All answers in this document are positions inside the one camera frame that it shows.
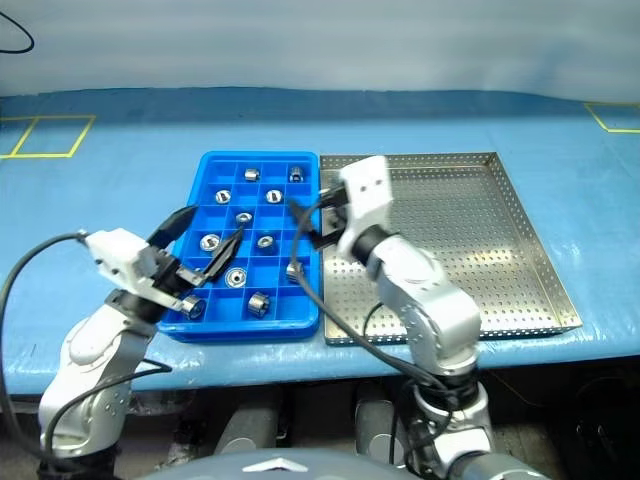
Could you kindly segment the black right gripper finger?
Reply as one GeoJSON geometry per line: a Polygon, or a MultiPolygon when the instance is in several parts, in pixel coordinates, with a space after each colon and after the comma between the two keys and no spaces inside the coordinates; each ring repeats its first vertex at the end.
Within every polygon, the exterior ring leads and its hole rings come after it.
{"type": "Polygon", "coordinates": [[[303,234],[306,234],[314,250],[323,249],[323,236],[315,228],[312,221],[312,215],[318,208],[317,204],[313,204],[308,207],[303,207],[296,200],[289,200],[288,207],[293,216],[295,223],[299,230],[303,234]]]}

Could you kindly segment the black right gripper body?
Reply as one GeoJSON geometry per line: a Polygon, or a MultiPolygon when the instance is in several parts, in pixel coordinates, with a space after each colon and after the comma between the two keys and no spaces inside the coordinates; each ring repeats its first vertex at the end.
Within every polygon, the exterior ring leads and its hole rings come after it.
{"type": "Polygon", "coordinates": [[[328,247],[330,245],[336,245],[341,236],[343,235],[347,225],[347,212],[346,206],[348,202],[342,200],[329,200],[324,199],[321,201],[322,209],[328,209],[327,222],[329,226],[329,232],[322,234],[320,240],[321,247],[328,247]]]}

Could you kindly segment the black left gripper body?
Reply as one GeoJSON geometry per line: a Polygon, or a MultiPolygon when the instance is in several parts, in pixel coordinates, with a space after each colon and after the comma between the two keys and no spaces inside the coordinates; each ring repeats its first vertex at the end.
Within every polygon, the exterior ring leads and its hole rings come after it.
{"type": "Polygon", "coordinates": [[[204,284],[204,276],[181,264],[180,260],[158,247],[151,253],[156,270],[151,275],[151,301],[179,301],[197,287],[204,284]]]}

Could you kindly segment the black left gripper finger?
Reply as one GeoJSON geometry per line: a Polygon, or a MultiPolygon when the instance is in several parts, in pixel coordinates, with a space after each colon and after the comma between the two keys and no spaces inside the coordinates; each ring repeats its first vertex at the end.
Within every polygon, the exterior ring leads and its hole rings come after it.
{"type": "Polygon", "coordinates": [[[226,271],[238,253],[243,235],[244,228],[240,227],[231,236],[221,242],[211,262],[202,271],[201,279],[197,284],[198,287],[202,287],[208,282],[216,281],[226,271]]]}
{"type": "Polygon", "coordinates": [[[185,206],[174,211],[148,237],[148,244],[156,248],[167,248],[189,229],[195,214],[195,206],[185,206]]]}

